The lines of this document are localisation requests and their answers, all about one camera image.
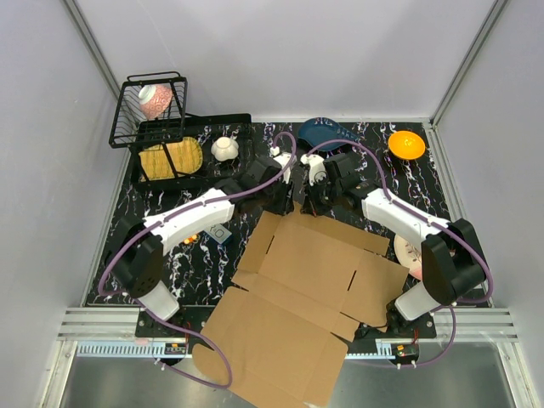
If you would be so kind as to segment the brown cardboard box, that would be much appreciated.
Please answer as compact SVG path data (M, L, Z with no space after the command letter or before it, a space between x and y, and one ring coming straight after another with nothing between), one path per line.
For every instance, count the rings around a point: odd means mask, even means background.
M203 328L196 368L258 407L326 405L360 324L383 328L409 273L388 240L328 217L264 212Z

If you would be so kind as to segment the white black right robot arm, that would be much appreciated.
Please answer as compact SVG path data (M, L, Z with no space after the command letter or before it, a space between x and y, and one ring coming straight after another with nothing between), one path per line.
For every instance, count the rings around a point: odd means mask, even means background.
M364 183L346 154L327 159L304 155L308 169L305 211L315 216L341 206L379 223L421 254L422 279L389 306L386 327L396 337L413 331L417 318L449 306L486 280L485 261L474 227L464 218L437 218L377 184Z

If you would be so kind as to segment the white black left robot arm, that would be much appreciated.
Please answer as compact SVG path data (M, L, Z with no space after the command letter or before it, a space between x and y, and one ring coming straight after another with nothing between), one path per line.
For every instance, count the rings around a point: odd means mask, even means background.
M213 226L251 212L257 207L286 210L292 187L292 155L260 156L242 174L220 180L193 201L148 218L131 216L123 221L112 257L106 267L122 289L154 317L154 327L164 336L183 328L179 302L162 281L163 258L185 239Z

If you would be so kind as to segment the blue white small carton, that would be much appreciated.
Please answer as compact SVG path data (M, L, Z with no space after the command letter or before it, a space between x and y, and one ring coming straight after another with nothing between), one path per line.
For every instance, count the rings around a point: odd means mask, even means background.
M232 233L222 224L215 224L204 229L204 232L214 239L220 246L227 245L232 239Z

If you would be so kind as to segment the white flower-shaped cup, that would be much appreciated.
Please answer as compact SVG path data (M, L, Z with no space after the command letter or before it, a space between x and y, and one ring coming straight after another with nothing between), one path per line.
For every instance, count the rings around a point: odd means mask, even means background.
M231 161L239 155L239 145L235 139L220 137L212 144L211 152L219 162Z

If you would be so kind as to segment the dark blue leaf dish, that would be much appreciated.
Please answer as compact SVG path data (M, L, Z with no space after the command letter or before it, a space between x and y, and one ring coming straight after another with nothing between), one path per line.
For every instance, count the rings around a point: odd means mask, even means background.
M298 129L297 136L311 148L318 146L317 150L324 152L344 147L347 140L357 140L348 129L326 117L307 120Z

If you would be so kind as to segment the orange flower toy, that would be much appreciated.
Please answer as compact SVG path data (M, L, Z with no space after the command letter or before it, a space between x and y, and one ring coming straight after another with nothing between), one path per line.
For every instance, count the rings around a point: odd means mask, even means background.
M192 236L184 239L183 244L184 245L190 245L190 244L198 242L198 240L199 240L199 235L192 235Z

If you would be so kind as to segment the woven bamboo tray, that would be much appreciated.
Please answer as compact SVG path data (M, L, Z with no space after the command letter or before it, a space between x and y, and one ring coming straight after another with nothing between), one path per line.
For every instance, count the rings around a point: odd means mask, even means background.
M139 152L139 159L143 179L175 179L196 173L203 164L203 151L194 138L184 137L179 142L147 148Z

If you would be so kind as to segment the white floral plate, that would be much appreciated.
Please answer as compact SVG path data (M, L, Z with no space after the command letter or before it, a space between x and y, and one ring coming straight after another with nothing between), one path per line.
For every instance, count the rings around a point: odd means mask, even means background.
M412 277L419 281L422 280L421 253L399 235L394 237L394 254L399 263L409 269L409 273Z

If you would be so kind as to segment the orange round bowl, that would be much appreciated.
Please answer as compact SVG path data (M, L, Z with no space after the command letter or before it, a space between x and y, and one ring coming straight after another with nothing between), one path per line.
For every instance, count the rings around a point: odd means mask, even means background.
M422 137L412 131L398 131L388 138L388 149L402 160L416 160L424 155L426 145Z

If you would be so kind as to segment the pink patterned ceramic bowl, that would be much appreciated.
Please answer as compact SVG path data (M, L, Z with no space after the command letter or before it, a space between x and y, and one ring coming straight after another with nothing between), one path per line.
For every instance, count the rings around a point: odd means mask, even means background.
M161 84L144 85L138 93L139 106L147 120L159 117L170 105L173 91Z

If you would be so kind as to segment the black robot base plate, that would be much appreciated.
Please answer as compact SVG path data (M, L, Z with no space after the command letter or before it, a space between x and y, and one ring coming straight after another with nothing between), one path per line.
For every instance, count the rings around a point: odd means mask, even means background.
M168 322L172 325L181 326L193 332L200 332L204 325L209 320L214 306L182 306L180 310ZM157 322L149 316L145 311L140 311L136 322L135 336L136 337L182 337L182 332L176 331L162 323ZM416 338L419 341L431 340L437 337L434 321L429 314L417 319L411 323L410 327L402 333L396 333L391 328L385 332L377 328L370 328L363 323L359 323L359 327L355 331L354 341L352 346L359 345L361 342L370 342L376 339L411 339Z

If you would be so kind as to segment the aluminium front rail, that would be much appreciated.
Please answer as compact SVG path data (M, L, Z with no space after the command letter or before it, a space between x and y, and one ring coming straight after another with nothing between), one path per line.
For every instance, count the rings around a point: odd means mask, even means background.
M380 334L363 327L348 346L349 360L391 360L395 344L411 341L444 347L454 332L457 343L516 343L518 336L507 309L460 307L456 316L445 309L416 321L416 335ZM89 357L189 359L199 339L155 323L134 307L69 308L57 336L72 341Z

